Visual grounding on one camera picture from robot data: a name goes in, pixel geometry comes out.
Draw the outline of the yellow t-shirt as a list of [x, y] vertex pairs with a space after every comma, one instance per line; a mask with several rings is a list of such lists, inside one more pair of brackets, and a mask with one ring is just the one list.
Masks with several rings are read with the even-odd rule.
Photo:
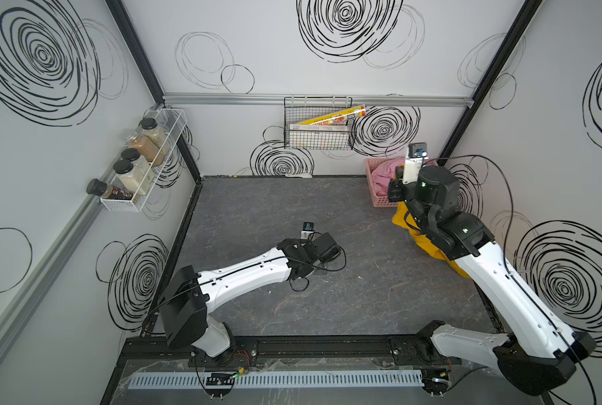
[[450, 261], [446, 255], [439, 250], [429, 239], [417, 231], [417, 224], [415, 220], [410, 216], [410, 213], [404, 202], [398, 204], [395, 215], [393, 216], [392, 223], [400, 226], [401, 228], [407, 229], [410, 233], [411, 238], [415, 241], [418, 247], [425, 251], [429, 256], [437, 260], [446, 261], [448, 265], [456, 271], [456, 273], [463, 278], [471, 278], [464, 270], [462, 270], [455, 262]]

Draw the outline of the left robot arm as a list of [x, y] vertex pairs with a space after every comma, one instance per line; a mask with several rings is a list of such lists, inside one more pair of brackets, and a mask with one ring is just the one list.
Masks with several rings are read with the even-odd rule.
[[233, 346], [229, 328], [212, 318], [222, 305], [267, 285], [307, 278], [344, 258], [344, 249], [326, 233], [313, 239], [285, 239], [272, 249], [225, 268], [198, 272], [181, 268], [159, 296], [156, 309], [169, 349], [199, 349], [211, 358]]

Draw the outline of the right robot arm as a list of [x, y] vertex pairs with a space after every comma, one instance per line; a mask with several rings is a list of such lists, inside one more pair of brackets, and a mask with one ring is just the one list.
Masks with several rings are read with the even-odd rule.
[[475, 332], [433, 321], [419, 332], [419, 351], [427, 359], [454, 357], [499, 371], [530, 396], [566, 384], [596, 348], [594, 339], [550, 310], [484, 223], [459, 210], [459, 186], [447, 168], [408, 160], [396, 168], [388, 198], [405, 204], [405, 225], [471, 277], [510, 331]]

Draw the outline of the pink t-shirt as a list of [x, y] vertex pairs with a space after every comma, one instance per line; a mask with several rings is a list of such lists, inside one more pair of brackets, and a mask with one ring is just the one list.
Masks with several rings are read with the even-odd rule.
[[389, 183], [395, 177], [395, 168], [404, 163], [404, 158], [385, 160], [371, 170], [373, 192], [376, 197], [386, 197], [388, 195]]

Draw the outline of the pink plastic basket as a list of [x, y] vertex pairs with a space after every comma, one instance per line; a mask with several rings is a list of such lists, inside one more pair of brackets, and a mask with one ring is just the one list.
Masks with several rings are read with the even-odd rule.
[[397, 206], [396, 202], [389, 202], [386, 197], [376, 197], [373, 192], [373, 185], [371, 180], [371, 170], [373, 170], [380, 163], [385, 160], [393, 160], [393, 159], [381, 159], [381, 158], [372, 158], [365, 160], [365, 174], [368, 182], [368, 190], [371, 196], [373, 207], [375, 208], [395, 208]]

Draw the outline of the yellow foil box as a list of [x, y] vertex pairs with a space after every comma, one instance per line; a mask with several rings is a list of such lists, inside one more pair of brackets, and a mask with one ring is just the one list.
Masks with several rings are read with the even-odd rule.
[[299, 125], [319, 125], [331, 126], [346, 123], [348, 120], [366, 116], [366, 106], [355, 106], [346, 110], [333, 112], [324, 116], [318, 116], [306, 121], [301, 121]]

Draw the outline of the white box in basket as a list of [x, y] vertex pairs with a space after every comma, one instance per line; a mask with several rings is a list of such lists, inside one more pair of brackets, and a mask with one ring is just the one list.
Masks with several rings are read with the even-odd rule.
[[289, 124], [287, 129], [290, 132], [301, 133], [349, 133], [349, 126], [337, 125], [305, 125], [305, 124]]

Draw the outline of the spice jar white contents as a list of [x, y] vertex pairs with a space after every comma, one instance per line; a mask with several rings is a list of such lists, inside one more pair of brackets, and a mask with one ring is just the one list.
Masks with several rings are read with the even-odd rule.
[[120, 154], [120, 157], [129, 160], [137, 169], [139, 169], [146, 177], [148, 182], [154, 179], [154, 172], [147, 159], [135, 148], [126, 148]]

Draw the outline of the spice jar brown contents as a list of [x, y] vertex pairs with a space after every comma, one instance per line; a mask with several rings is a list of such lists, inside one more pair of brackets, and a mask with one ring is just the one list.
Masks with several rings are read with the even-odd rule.
[[163, 147], [168, 136], [157, 120], [152, 117], [142, 118], [137, 130], [128, 138], [128, 145], [138, 150], [153, 166], [164, 163], [166, 153]]

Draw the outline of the spice jar cream contents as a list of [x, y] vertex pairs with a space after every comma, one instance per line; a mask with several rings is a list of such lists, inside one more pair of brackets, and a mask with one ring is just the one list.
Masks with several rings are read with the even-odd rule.
[[136, 167], [130, 160], [121, 159], [113, 169], [125, 188], [138, 196], [146, 196], [152, 184], [152, 175]]

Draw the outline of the small dark spice bottle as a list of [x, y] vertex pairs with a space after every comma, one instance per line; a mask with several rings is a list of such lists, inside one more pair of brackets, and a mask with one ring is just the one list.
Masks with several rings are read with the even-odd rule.
[[127, 190], [113, 186], [98, 179], [92, 179], [86, 188], [87, 194], [100, 197], [101, 199], [111, 199], [119, 201], [130, 201], [133, 194]]

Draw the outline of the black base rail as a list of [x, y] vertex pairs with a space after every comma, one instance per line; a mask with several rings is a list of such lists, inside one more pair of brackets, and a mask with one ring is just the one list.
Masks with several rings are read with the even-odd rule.
[[216, 357], [194, 346], [171, 349], [164, 337], [127, 339], [120, 360], [183, 360], [212, 370], [262, 368], [277, 360], [372, 359], [393, 366], [438, 368], [463, 362], [480, 364], [472, 354], [438, 354], [427, 339], [414, 334], [238, 336]]

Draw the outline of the clear wall shelf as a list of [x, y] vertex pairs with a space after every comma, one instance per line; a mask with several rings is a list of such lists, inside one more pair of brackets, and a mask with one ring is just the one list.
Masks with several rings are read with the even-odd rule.
[[184, 111], [161, 108], [146, 112], [126, 147], [113, 164], [113, 189], [129, 197], [103, 195], [102, 204], [113, 212], [139, 213], [155, 204], [159, 191], [173, 187], [185, 168], [178, 142], [186, 130]]

